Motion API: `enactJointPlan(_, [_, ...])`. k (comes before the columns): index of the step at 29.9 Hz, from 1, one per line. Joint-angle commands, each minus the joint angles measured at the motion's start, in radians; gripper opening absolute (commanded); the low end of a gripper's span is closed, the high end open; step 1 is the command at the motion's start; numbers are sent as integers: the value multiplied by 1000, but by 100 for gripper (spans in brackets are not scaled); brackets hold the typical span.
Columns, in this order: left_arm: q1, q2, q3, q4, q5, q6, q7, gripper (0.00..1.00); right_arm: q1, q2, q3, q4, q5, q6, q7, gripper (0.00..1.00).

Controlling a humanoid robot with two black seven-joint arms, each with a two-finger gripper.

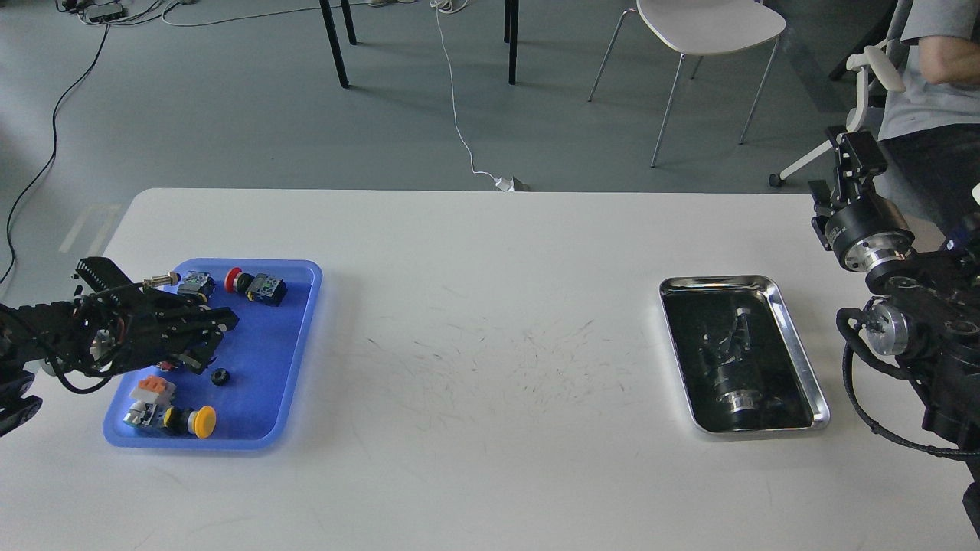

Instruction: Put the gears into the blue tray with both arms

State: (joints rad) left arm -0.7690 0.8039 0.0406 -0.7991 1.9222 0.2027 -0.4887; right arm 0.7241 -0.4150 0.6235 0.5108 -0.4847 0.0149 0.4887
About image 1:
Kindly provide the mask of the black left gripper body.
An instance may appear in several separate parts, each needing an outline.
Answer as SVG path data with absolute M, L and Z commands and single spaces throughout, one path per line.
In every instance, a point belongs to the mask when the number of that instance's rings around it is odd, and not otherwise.
M 180 364 L 192 349 L 192 299 L 183 295 L 84 297 L 85 376 Z

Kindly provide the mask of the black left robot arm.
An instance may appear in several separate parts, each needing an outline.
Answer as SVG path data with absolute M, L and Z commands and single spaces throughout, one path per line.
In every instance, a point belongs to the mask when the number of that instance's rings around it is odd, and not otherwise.
M 96 380 L 91 393 L 118 374 L 161 362 L 202 373 L 224 335 L 238 324 L 228 307 L 210 309 L 196 298 L 168 292 L 176 273 L 134 282 L 104 257 L 81 259 L 76 276 L 89 286 L 69 301 L 2 307 L 2 432 L 24 425 L 40 409 L 31 396 L 27 365 L 46 360 L 67 390 L 78 372 Z

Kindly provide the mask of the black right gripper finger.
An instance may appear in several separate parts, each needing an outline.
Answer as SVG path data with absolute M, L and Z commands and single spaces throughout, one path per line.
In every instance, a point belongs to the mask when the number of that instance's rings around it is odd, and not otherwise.
M 832 192 L 825 179 L 812 179 L 808 182 L 809 192 L 813 199 L 812 229 L 818 235 L 822 247 L 826 251 L 832 251 L 832 245 L 826 235 L 827 223 L 835 213 L 832 206 Z
M 835 184 L 830 202 L 850 204 L 874 194 L 873 178 L 888 168 L 874 135 L 868 130 L 847 132 L 844 126 L 829 126 L 825 133 L 835 153 Z

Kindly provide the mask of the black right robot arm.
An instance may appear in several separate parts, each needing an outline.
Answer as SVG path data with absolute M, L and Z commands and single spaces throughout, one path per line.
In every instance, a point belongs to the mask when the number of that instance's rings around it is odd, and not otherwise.
M 910 383 L 924 408 L 922 426 L 948 447 L 920 445 L 857 409 L 875 435 L 956 461 L 978 461 L 978 213 L 946 234 L 942 247 L 916 251 L 914 234 L 873 179 L 887 162 L 870 132 L 826 130 L 835 185 L 811 183 L 812 226 L 838 264 L 860 272 L 871 292 L 861 309 L 840 310 L 844 386 L 854 399 L 851 359 Z

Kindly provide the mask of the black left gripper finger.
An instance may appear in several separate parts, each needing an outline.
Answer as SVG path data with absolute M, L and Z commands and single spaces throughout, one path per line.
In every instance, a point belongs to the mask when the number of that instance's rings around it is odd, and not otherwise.
M 183 273 L 167 272 L 142 280 L 142 295 L 148 302 L 147 334 L 155 337 L 207 336 L 233 331 L 239 317 L 230 308 L 213 308 L 211 299 L 201 305 L 192 298 L 176 294 Z
M 165 337 L 162 341 L 164 356 L 158 360 L 157 368 L 164 372 L 182 369 L 202 374 L 216 360 L 221 342 L 221 336 Z

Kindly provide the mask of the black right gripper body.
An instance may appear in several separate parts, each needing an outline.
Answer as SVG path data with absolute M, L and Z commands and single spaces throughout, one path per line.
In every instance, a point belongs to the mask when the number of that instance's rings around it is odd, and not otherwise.
M 823 223 L 824 248 L 851 272 L 870 272 L 883 262 L 903 260 L 914 238 L 897 207 L 877 195 L 834 210 Z

